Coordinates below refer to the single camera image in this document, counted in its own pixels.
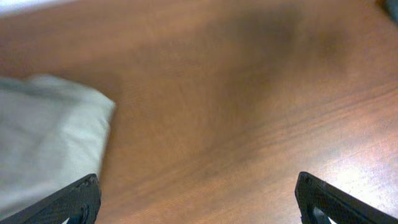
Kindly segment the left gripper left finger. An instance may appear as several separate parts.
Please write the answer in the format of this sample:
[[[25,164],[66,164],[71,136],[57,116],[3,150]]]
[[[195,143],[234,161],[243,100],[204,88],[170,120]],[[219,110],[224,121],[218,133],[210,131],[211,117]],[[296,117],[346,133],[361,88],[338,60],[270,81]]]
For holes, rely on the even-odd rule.
[[[96,221],[101,189],[96,174],[88,174],[37,203],[1,220],[1,224],[82,223]]]

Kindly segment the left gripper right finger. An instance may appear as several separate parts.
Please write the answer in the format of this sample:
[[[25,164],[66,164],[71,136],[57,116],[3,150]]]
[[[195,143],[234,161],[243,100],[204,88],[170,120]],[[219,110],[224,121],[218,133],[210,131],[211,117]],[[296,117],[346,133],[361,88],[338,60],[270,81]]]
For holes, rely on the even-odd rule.
[[[302,223],[397,224],[397,218],[352,197],[308,172],[299,173],[295,198]]]

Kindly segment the black shorts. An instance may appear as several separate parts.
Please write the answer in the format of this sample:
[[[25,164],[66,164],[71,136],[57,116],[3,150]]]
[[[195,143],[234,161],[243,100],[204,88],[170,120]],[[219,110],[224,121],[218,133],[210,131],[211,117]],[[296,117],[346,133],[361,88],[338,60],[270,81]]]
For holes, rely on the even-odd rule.
[[[387,12],[391,18],[397,22],[398,21],[398,0],[385,0],[384,3]]]

